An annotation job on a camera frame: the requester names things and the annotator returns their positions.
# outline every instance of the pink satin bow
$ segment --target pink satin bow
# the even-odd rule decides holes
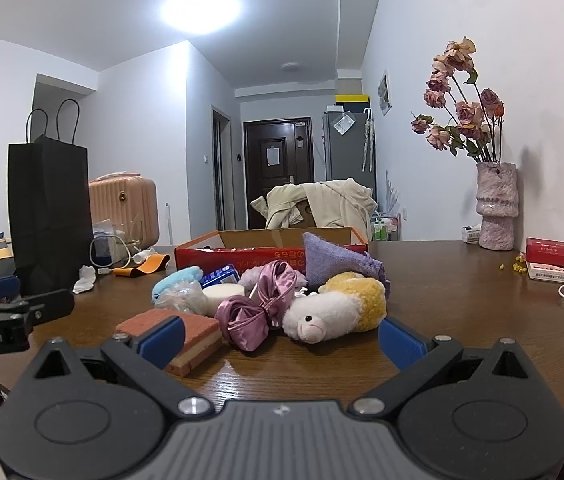
[[[269,328],[279,328],[294,298],[297,275],[283,260],[262,269],[258,299],[232,296],[220,303],[216,319],[224,338],[241,350],[253,352],[267,338]]]

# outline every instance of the red and beige sponge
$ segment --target red and beige sponge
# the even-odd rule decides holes
[[[164,369],[170,374],[185,377],[193,368],[211,357],[222,347],[220,324],[212,317],[175,312],[170,308],[152,308],[120,323],[117,332],[138,337],[171,316],[180,316],[184,322],[184,348]]]

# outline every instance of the ceiling light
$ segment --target ceiling light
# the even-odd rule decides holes
[[[162,19],[189,34],[208,34],[235,21],[240,8],[238,0],[167,0]]]

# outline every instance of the white sponge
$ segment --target white sponge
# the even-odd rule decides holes
[[[218,283],[203,288],[202,292],[208,299],[209,315],[214,316],[217,312],[217,307],[220,306],[224,300],[228,300],[231,296],[244,296],[244,287],[237,283]]]

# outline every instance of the black paper bag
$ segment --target black paper bag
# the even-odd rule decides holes
[[[86,148],[51,139],[46,129],[33,143],[10,144],[8,196],[22,294],[72,289],[90,265],[93,238]]]

